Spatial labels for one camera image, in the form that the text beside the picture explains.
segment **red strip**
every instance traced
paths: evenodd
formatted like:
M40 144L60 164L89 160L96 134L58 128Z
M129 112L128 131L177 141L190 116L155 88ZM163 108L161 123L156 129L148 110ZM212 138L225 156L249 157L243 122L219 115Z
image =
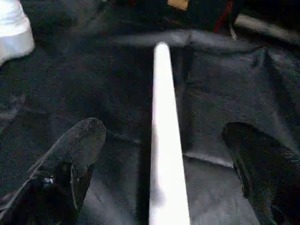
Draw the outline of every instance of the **red strip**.
M223 14L220 16L219 20L217 21L215 27L214 27L214 32L218 33L219 29L221 28L224 20L226 19L226 17L229 15L229 13L231 12L233 8L233 0L229 0L227 3L227 6L223 12Z

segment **white object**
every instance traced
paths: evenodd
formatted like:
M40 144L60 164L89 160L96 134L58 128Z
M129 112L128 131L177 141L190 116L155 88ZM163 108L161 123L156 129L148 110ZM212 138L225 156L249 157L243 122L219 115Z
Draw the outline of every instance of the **white object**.
M0 66L32 52L30 22L19 0L0 0Z
M170 50L154 50L152 106L150 225L189 225Z

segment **white pole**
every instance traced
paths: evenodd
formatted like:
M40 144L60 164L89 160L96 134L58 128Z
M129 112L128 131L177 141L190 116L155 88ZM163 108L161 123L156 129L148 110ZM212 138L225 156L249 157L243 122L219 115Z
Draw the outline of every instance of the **white pole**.
M189 225L170 50L154 50L150 180L150 225Z

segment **black tarp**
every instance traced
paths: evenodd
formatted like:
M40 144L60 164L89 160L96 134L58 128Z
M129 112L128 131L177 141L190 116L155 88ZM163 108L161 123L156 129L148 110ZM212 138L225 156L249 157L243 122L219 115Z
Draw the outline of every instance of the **black tarp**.
M83 118L97 117L107 139L78 224L147 223L153 48L165 41L192 224L258 224L222 128L244 121L298 149L296 52L204 31L157 31L122 8L107 7L86 20L79 14L75 23L63 3L26 0L23 6L37 46L0 68L3 113L15 107L12 97L21 96L18 104L24 105L1 133L1 197L22 185L26 170L60 135Z

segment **wrinkled fabric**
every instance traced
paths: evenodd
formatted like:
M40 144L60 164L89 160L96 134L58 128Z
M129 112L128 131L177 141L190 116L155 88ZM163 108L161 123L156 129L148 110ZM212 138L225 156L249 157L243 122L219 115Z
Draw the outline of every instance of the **wrinkled fabric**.
M35 1L24 4L25 11L42 11L33 7ZM78 224L146 223L153 48L165 41L171 48L192 224L258 224L242 196L222 129L228 122L247 122L298 149L300 67L294 51L204 31L157 32L126 10L107 9L75 33L72 22L59 17L47 24L30 10L28 16L38 24L33 26L37 47L0 68L0 94L28 96L48 115L46 125L40 118L22 120L2 137L5 194L16 183L15 174L30 168L60 135L83 118L97 117L108 138Z

